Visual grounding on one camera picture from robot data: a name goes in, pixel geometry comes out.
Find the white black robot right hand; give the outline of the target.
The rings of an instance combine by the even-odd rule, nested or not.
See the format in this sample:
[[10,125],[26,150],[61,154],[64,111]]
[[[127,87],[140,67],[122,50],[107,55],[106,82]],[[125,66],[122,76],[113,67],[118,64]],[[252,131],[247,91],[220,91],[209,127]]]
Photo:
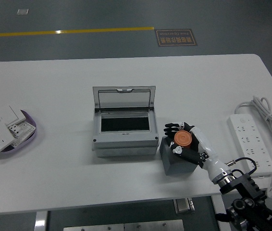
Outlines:
[[[186,131],[191,135],[190,147],[184,147],[174,140],[175,135],[178,135],[180,131]],[[231,169],[219,159],[208,138],[196,126],[186,122],[169,123],[165,125],[164,132],[171,152],[175,156],[206,170],[213,184],[219,184],[222,187],[235,179]]]

